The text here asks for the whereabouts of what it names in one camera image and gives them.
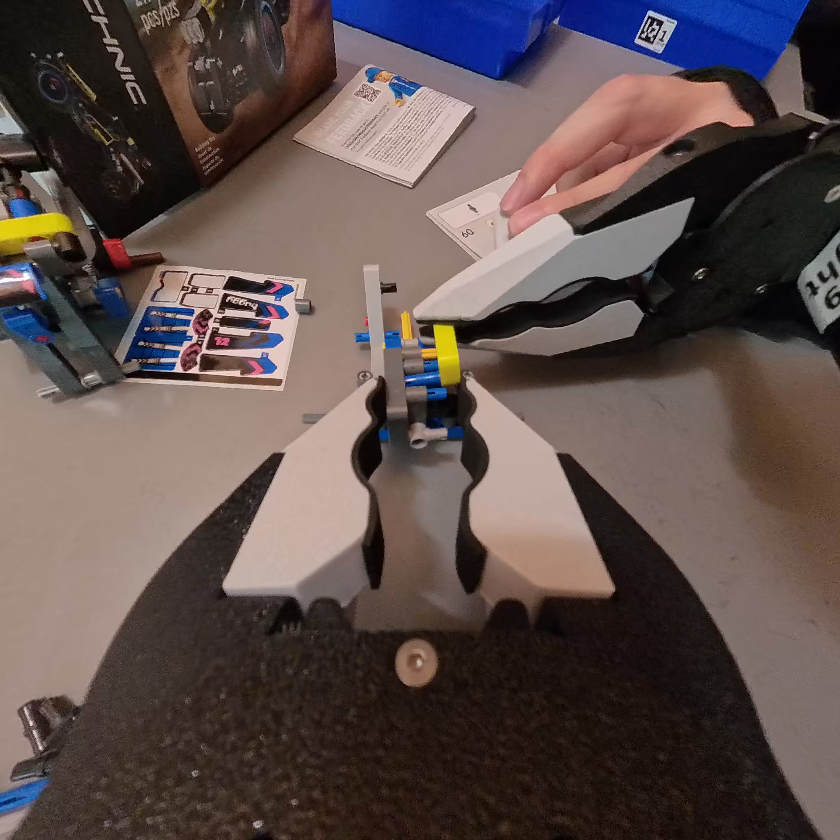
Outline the person's right forearm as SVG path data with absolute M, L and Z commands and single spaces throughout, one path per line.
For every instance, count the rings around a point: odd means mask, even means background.
M 709 66 L 678 70 L 672 77 L 695 83 L 721 83 L 725 85 L 739 108 L 747 113 L 753 124 L 765 123 L 780 114 L 762 82 L 745 70 L 728 66 Z

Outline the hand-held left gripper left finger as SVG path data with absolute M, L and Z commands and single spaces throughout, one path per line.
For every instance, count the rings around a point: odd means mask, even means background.
M 224 579 L 228 596 L 279 595 L 350 603 L 382 582 L 379 504 L 384 379 L 372 377 L 281 454 Z

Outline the open building instruction booklet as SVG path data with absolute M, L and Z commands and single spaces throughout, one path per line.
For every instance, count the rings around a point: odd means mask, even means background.
M 516 181 L 518 171 L 429 209 L 426 217 L 472 259 L 486 257 L 497 247 L 494 231 L 500 200 Z

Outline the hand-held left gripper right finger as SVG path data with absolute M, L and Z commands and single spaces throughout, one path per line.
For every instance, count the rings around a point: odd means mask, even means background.
M 485 602 L 609 599 L 614 582 L 554 447 L 477 380 L 458 388 L 469 475 L 456 571 Z

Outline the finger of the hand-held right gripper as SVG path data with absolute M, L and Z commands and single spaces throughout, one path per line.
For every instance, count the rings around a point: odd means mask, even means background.
M 557 356 L 631 338 L 645 312 L 632 294 L 572 294 L 512 304 L 479 321 L 455 325 L 472 350 Z
M 589 234 L 576 234 L 561 215 L 544 217 L 433 291 L 414 318 L 475 322 L 582 280 L 643 274 L 682 234 L 694 202 L 689 197 Z

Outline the white feedback leaflet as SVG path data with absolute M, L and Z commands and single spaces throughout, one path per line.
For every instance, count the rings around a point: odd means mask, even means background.
M 312 151 L 414 188 L 475 116 L 473 105 L 366 65 L 293 139 Z

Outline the small blue grey lego assembly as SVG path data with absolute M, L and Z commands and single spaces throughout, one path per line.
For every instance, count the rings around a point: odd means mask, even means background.
M 377 265 L 364 267 L 367 333 L 359 333 L 356 339 L 369 345 L 371 357 L 357 384 L 372 377 L 381 377 L 385 382 L 386 420 L 380 430 L 382 463 L 415 460 L 417 451 L 441 442 L 462 443 L 459 386 L 463 380 L 475 380 L 461 368 L 457 385 L 440 385 L 434 328 L 427 343 L 413 336 L 407 314 L 402 315 L 399 330 L 386 328 L 390 321 L 385 317 L 383 297 L 395 290 L 395 285 L 388 287 L 381 283 Z

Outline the person's right hand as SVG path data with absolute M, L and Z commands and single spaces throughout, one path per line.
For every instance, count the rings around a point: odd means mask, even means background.
M 668 144 L 713 123 L 754 124 L 722 81 L 642 75 L 608 81 L 529 156 L 501 198 L 510 237 L 614 192 Z

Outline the large lego buggy chassis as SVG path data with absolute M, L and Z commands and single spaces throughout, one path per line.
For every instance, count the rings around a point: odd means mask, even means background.
M 129 317 L 119 277 L 163 255 L 103 238 L 20 133 L 1 137 L 1 217 L 1 338 L 48 380 L 38 395 L 77 397 L 141 371 L 145 360 L 117 360 L 96 326 Z

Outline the blue bin with tag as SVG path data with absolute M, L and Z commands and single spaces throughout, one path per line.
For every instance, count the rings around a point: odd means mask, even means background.
M 681 69 L 724 66 L 764 79 L 807 1 L 566 1 L 559 25 Z

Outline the yellow lego beam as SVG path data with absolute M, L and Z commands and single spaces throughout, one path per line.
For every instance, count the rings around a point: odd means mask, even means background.
M 461 379 L 459 347 L 455 328 L 450 325 L 434 325 L 437 372 L 442 387 L 455 386 Z

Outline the black lego set box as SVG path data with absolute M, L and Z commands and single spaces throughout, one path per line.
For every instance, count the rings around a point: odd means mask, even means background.
M 337 76 L 328 1 L 2 1 L 2 97 L 109 238 L 218 182 Z

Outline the plain blue bin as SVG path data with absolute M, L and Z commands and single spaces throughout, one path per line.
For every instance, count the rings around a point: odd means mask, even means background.
M 501 79 L 540 39 L 564 1 L 332 1 L 336 21 Z

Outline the lego sticker sheet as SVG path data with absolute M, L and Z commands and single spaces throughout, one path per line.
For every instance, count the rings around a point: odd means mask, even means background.
M 243 270 L 154 271 L 117 359 L 136 382 L 284 389 L 307 281 Z

